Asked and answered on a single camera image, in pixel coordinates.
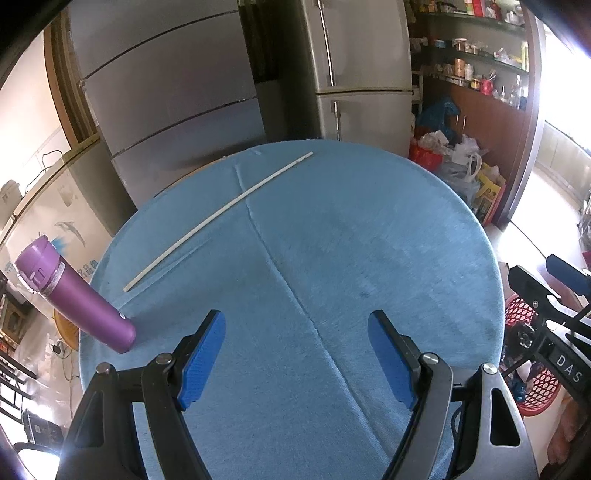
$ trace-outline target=wall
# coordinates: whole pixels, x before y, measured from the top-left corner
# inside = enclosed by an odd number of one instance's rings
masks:
[[[266,141],[235,0],[74,0],[84,89],[137,206]]]
[[[0,90],[0,186],[8,180],[26,185],[43,169],[42,154],[70,146],[53,104],[39,35],[18,60]],[[45,157],[52,165],[60,154]]]
[[[547,122],[535,164],[583,205],[591,187],[591,156]]]

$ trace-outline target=floor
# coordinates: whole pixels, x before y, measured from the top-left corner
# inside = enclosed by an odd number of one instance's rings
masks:
[[[73,412],[82,398],[78,369],[78,353],[67,348],[58,356],[51,349],[60,340],[53,320],[33,310],[30,327],[14,358],[25,367],[37,374],[37,380],[27,379],[23,390],[34,396],[33,400],[23,399],[22,408],[52,421],[62,427],[64,433],[72,422]],[[0,385],[0,394],[12,399],[12,391]],[[9,413],[20,417],[19,410],[3,404]],[[23,426],[5,415],[0,415],[0,424],[12,443],[26,442],[27,436]],[[53,455],[41,452],[21,452],[23,462],[36,480],[54,480],[58,459]]]
[[[503,231],[494,225],[485,231],[499,262],[521,265],[544,281],[537,267],[552,253],[586,268],[578,242],[578,210],[566,192],[534,168],[512,222]],[[546,450],[564,408],[563,397],[564,390],[545,412],[524,419],[539,470],[548,462]]]

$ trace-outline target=red plastic stool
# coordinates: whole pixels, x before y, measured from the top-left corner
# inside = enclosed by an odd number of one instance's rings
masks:
[[[535,310],[517,294],[509,297],[505,302],[505,325],[507,326],[513,326],[518,322],[529,325],[535,315]],[[534,378],[534,386],[525,397],[525,401],[518,403],[517,408],[524,417],[538,415],[552,405],[559,391],[560,383],[558,379],[550,370],[544,368]]]

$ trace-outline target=bottle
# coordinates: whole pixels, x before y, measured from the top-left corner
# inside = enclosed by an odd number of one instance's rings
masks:
[[[15,261],[18,277],[81,330],[119,353],[135,341],[135,326],[101,297],[43,235]]]
[[[530,71],[530,46],[526,41],[521,43],[521,68]]]
[[[466,12],[468,15],[474,16],[474,6],[472,5],[472,0],[464,0],[464,3],[466,4]]]
[[[505,86],[504,85],[501,88],[501,95],[499,97],[499,100],[503,103],[507,103],[509,101],[509,99],[507,98],[507,95],[505,94]]]
[[[499,4],[496,3],[496,0],[492,0],[492,5],[491,8],[494,10],[495,12],[495,18],[498,21],[502,21],[503,20],[503,13],[501,12],[501,7],[499,7]]]
[[[511,86],[511,94],[509,95],[509,105],[519,108],[519,97],[517,96],[517,87]]]

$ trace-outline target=blue tablecloth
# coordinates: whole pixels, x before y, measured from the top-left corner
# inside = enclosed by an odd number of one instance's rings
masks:
[[[192,227],[309,151],[123,292]],[[145,365],[210,309],[224,312],[222,350],[184,414],[215,480],[381,478],[409,413],[368,340],[375,309],[450,365],[476,369],[501,350],[501,281],[476,219],[421,167],[363,145],[268,144],[199,170],[127,222],[92,286],[133,320],[137,341],[118,355],[82,335],[84,385],[99,362]],[[143,406],[135,414],[160,479]],[[439,478],[451,448],[447,435]]]

